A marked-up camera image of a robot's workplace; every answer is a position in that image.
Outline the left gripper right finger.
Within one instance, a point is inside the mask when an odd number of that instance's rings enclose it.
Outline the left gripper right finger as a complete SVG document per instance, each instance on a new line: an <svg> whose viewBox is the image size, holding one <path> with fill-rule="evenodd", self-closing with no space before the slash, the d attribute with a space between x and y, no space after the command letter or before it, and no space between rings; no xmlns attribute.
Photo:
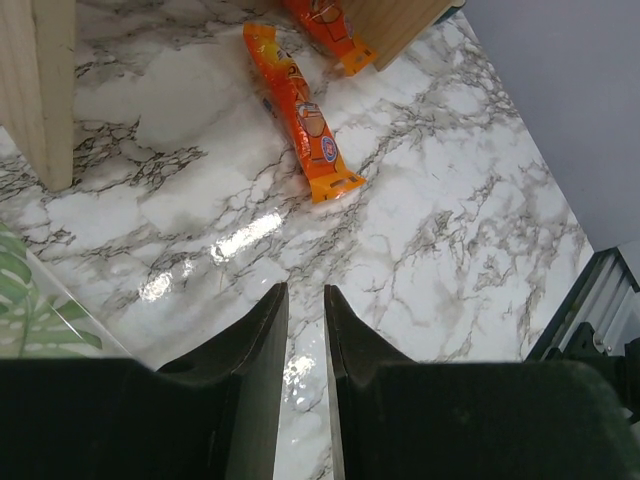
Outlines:
<svg viewBox="0 0 640 480"><path fill-rule="evenodd" d="M419 363L324 289L338 479L635 479L610 382L566 360Z"/></svg>

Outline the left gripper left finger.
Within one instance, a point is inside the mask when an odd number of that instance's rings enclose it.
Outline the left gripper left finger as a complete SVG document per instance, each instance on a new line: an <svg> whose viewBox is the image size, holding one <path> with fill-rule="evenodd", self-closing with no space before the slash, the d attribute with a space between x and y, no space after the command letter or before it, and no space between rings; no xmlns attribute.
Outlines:
<svg viewBox="0 0 640 480"><path fill-rule="evenodd" d="M5 479L269 479L288 287L151 370L131 358L5 360Z"/></svg>

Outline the orange razor pouch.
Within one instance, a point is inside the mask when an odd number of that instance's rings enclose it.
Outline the orange razor pouch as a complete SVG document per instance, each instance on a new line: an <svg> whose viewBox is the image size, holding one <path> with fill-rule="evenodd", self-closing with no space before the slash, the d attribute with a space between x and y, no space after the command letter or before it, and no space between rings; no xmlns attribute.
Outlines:
<svg viewBox="0 0 640 480"><path fill-rule="evenodd" d="M320 107L293 57L272 26L247 22L243 38L269 96L266 105L286 128L309 182L314 203L337 199L366 183L349 170Z"/></svg>
<svg viewBox="0 0 640 480"><path fill-rule="evenodd" d="M376 60L377 54L355 31L339 1L284 0L283 6L354 76Z"/></svg>

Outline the wooden two-tier shelf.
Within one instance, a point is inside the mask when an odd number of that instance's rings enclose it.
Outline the wooden two-tier shelf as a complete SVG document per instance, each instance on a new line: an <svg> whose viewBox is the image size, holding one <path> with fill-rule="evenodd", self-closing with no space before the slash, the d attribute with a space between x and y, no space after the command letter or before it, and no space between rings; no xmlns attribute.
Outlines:
<svg viewBox="0 0 640 480"><path fill-rule="evenodd" d="M464 7L462 1L345 1L357 33L388 67L426 28ZM1 4L1 124L37 178L50 190L73 179L76 4Z"/></svg>

